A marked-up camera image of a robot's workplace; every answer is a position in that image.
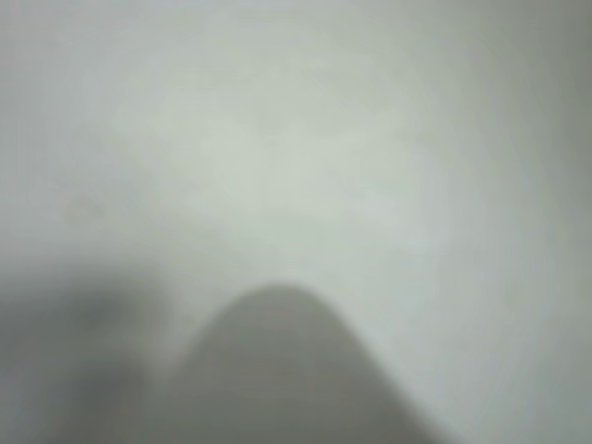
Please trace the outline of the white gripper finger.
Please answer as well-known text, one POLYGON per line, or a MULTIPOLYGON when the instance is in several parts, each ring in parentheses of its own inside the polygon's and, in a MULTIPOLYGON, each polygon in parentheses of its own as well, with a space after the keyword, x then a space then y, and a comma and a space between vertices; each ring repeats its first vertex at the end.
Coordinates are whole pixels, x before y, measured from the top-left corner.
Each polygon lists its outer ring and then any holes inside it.
POLYGON ((233 302, 179 370, 182 443, 446 443, 311 291, 233 302))

